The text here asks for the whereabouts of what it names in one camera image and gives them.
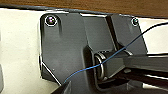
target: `cable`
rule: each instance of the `cable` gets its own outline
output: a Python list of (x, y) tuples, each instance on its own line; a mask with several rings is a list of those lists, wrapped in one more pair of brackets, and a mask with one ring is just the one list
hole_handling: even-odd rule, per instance
[(137, 36), (135, 39), (133, 39), (129, 44), (127, 44), (126, 46), (124, 46), (123, 48), (121, 48), (120, 50), (118, 50), (117, 52), (115, 52), (113, 55), (111, 55), (109, 58), (107, 58), (106, 60), (104, 60), (102, 63), (98, 64), (98, 65), (94, 65), (94, 66), (91, 66), (91, 67), (88, 67), (88, 68), (85, 68), (85, 69), (81, 69), (81, 70), (78, 70), (74, 73), (72, 73), (69, 77), (67, 77), (65, 79), (65, 82), (71, 78), (73, 75), (79, 73), (79, 72), (82, 72), (82, 71), (86, 71), (86, 70), (89, 70), (89, 69), (93, 69), (93, 68), (96, 68), (98, 66), (100, 66), (101, 64), (107, 62), (108, 60), (110, 60), (112, 57), (114, 57), (115, 55), (117, 55), (119, 52), (123, 51), (124, 49), (126, 49), (128, 46), (130, 46), (132, 43), (134, 43), (139, 37), (141, 37), (143, 34), (145, 34), (146, 32), (148, 32), (149, 30), (155, 28), (155, 27), (158, 27), (158, 26), (162, 26), (162, 25), (168, 25), (168, 22), (164, 22), (164, 23), (160, 23), (160, 24), (156, 24), (156, 25), (153, 25), (151, 27), (149, 27), (147, 30), (145, 30), (143, 33), (141, 33), (139, 36)]

